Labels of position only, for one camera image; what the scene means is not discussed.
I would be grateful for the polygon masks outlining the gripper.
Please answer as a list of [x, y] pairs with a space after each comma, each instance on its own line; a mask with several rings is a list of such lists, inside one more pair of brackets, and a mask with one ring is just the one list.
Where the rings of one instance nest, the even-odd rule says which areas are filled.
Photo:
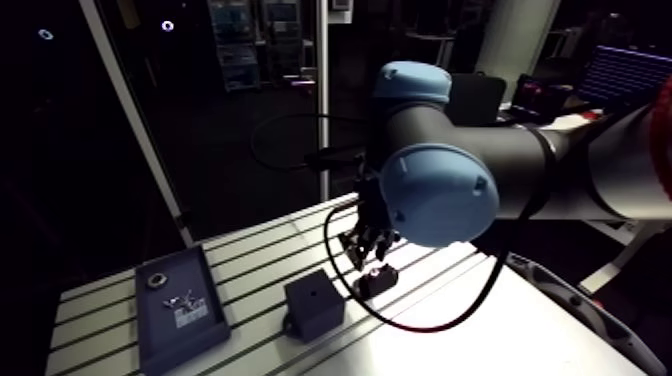
[[374, 170], [367, 164], [364, 156], [356, 156], [356, 174], [353, 188], [358, 195], [358, 221], [355, 228], [338, 235], [343, 253], [357, 271], [364, 269], [368, 251], [362, 245], [360, 237], [367, 230], [381, 231], [375, 243], [375, 257], [383, 261], [388, 250], [401, 239], [400, 234], [392, 230], [387, 206], [383, 200], [379, 180]]

